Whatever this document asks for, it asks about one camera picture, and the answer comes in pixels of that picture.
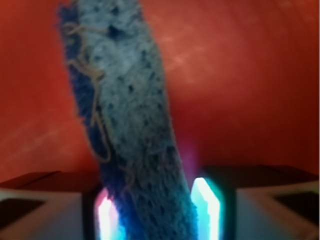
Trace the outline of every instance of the led light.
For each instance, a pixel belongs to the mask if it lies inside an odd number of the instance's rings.
[[[99,240],[125,240],[126,233],[119,224],[119,215],[114,203],[107,198],[107,191],[103,190],[98,199],[97,206]]]
[[[222,224],[222,195],[219,189],[208,179],[196,178],[191,190],[191,200],[197,208],[198,239],[218,240]]]

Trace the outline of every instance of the orange wall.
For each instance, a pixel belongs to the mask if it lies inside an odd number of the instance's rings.
[[[55,28],[59,2],[0,1],[0,181],[97,169],[73,111]],[[319,1],[141,3],[189,176],[201,164],[319,174]]]

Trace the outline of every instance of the blue light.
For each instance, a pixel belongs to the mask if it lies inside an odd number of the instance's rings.
[[[191,200],[197,208],[198,240],[220,239],[222,219],[222,195],[209,179],[194,180]]]

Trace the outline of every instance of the blue sponge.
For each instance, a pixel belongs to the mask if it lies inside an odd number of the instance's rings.
[[[132,240],[195,240],[157,44],[136,0],[78,0],[60,31],[79,116]]]

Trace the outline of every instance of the glowing light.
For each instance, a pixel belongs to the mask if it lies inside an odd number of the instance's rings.
[[[207,181],[209,182],[208,179],[205,180],[202,177],[196,178],[191,190],[191,200],[197,207],[198,239],[218,240],[221,236],[222,196],[214,184],[210,182],[209,186]]]
[[[124,227],[119,224],[118,211],[107,195],[107,191],[104,190],[98,197],[99,240],[125,240],[126,233]]]

